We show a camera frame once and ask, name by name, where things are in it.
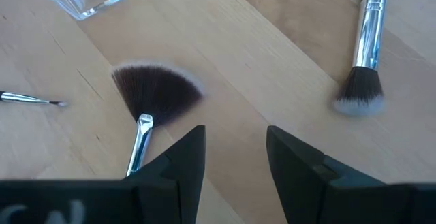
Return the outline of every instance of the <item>stippling brush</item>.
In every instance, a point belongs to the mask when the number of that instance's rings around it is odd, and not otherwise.
[[[64,101],[46,101],[36,97],[0,91],[0,101],[15,102],[15,103],[32,103],[32,104],[51,104],[56,106],[67,106],[68,103]]]
[[[138,132],[126,175],[142,165],[153,128],[187,111],[202,96],[201,84],[186,71],[161,63],[133,63],[117,67],[112,77]]]
[[[340,90],[334,108],[350,116],[367,116],[384,107],[377,72],[386,0],[362,0],[353,68]]]

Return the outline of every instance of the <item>metal ferrule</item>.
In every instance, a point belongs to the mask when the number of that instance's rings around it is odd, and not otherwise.
[[[151,115],[142,114],[137,123],[138,131],[136,132],[135,144],[131,152],[126,176],[130,176],[141,168],[147,147],[149,145],[151,132],[153,130],[153,117]]]
[[[15,93],[4,92],[1,94],[0,99],[5,102],[19,102],[19,103],[36,103],[36,104],[50,104],[49,101],[44,101],[36,97],[28,95],[20,95]]]
[[[362,0],[353,67],[377,70],[386,0]]]

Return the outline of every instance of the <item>tabletop surface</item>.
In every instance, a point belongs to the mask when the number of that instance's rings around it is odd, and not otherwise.
[[[206,99],[153,134],[147,161],[206,125],[199,223],[285,223],[269,172],[278,125],[385,182],[436,180],[435,0],[388,0],[380,76],[388,107],[331,110],[359,0],[124,0],[75,22],[49,0],[0,0],[1,89],[71,106],[0,104],[2,178],[122,178],[136,123],[113,81],[125,61],[167,61]]]

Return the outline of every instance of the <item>wooden table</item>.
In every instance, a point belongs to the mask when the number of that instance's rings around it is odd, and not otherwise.
[[[206,125],[199,223],[285,223],[266,157],[270,124],[380,180],[436,180],[434,50],[416,40],[434,41],[422,29],[429,18],[404,18],[391,0],[380,67],[388,109],[350,119],[330,102],[349,71],[356,2],[248,1],[124,0],[75,22],[49,0],[0,0],[1,88],[72,104],[0,104],[0,176],[122,178],[136,124],[110,70],[146,58],[191,71],[208,90],[153,134],[147,158]],[[277,5],[289,11],[277,15]],[[416,24],[414,39],[400,20]]]

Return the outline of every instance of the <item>makeup brush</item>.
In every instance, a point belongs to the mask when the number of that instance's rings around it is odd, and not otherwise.
[[[64,101],[45,101],[36,97],[0,91],[0,101],[16,102],[16,103],[32,103],[32,104],[51,104],[56,106],[67,106],[68,103]]]
[[[112,73],[138,131],[126,175],[140,169],[154,128],[182,114],[202,96],[201,84],[186,71],[161,63],[122,65]]]
[[[377,72],[386,0],[362,0],[353,68],[340,90],[334,108],[350,116],[367,116],[384,107]]]

